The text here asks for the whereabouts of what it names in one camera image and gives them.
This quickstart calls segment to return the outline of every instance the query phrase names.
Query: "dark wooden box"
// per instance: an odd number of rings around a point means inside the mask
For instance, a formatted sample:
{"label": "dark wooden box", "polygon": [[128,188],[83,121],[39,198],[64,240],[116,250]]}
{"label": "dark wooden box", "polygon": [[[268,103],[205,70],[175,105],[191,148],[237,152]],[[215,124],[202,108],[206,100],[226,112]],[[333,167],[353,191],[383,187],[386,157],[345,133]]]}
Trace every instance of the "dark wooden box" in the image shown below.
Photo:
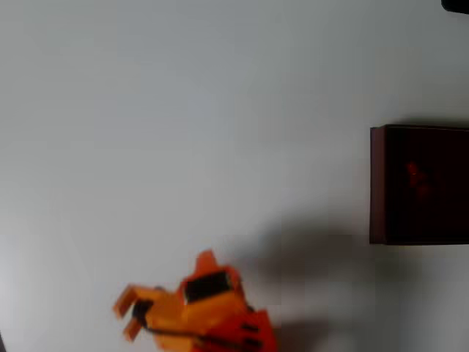
{"label": "dark wooden box", "polygon": [[469,128],[372,128],[370,243],[469,243]]}

